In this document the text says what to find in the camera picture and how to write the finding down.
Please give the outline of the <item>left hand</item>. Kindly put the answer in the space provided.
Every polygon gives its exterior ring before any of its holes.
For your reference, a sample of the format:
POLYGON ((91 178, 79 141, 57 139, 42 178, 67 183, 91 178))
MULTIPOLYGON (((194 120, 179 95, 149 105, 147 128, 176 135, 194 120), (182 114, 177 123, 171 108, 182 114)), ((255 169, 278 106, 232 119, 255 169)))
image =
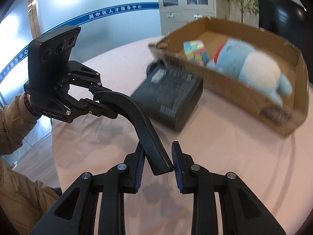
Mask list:
POLYGON ((24 99, 24 104, 25 104, 27 110, 30 113, 33 113, 32 105, 31 105, 31 102, 30 102, 30 95, 25 92, 23 99, 24 99))

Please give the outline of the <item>left brown jacket forearm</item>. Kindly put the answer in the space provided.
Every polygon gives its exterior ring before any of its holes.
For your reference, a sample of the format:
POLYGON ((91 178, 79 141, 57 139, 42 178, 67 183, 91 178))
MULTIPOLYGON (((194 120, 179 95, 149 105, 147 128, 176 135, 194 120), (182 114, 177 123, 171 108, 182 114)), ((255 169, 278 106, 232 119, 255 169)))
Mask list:
POLYGON ((27 110, 23 97, 18 94, 1 107, 1 234, 29 234, 62 195, 61 188, 32 181, 13 169, 31 150, 25 137, 41 117, 27 110))

